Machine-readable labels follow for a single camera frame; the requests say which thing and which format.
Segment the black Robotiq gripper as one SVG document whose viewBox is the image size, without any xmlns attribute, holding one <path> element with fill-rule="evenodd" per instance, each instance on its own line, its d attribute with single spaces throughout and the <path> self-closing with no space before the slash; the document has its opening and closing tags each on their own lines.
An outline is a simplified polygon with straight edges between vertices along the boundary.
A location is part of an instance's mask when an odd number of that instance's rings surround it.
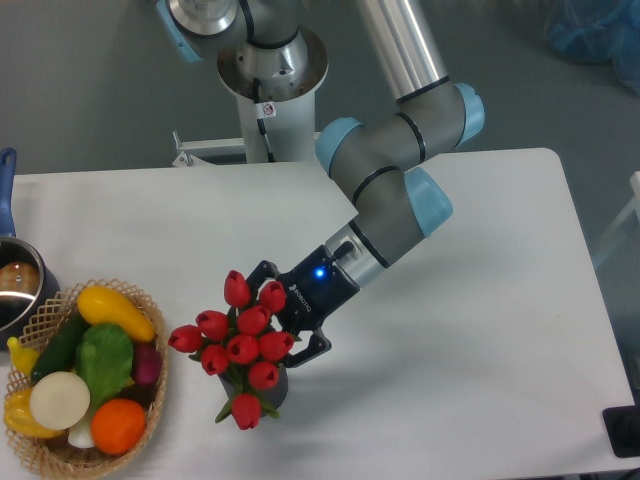
<svg viewBox="0 0 640 480">
<path fill-rule="evenodd" d="M 246 277 L 250 290 L 259 289 L 268 279 L 282 284 L 286 301 L 276 317 L 284 331 L 313 331 L 303 350 L 288 353 L 280 361 L 285 368 L 297 368 L 331 350 L 331 341 L 318 328 L 360 290 L 336 262 L 336 257 L 320 245 L 288 272 L 280 274 L 273 262 L 262 260 Z"/>
</svg>

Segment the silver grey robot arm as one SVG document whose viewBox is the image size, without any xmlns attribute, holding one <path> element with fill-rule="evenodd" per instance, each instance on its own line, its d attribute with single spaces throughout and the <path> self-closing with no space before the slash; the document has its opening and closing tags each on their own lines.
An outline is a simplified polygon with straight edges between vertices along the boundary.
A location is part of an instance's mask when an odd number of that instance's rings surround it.
<svg viewBox="0 0 640 480">
<path fill-rule="evenodd" d="M 415 1 L 357 5 L 396 101 L 397 113 L 368 128 L 354 118 L 315 127 L 315 93 L 328 71 L 320 38 L 303 27 L 289 1 L 160 1 L 166 32 L 189 63 L 217 61 L 235 97 L 250 163 L 316 159 L 356 209 L 356 216 L 291 271 L 268 261 L 251 285 L 274 278 L 287 303 L 278 320 L 308 346 L 287 355 L 299 366 L 328 351 L 325 319 L 452 214 L 422 163 L 475 136 L 484 106 L 474 89 L 450 81 Z"/>
</svg>

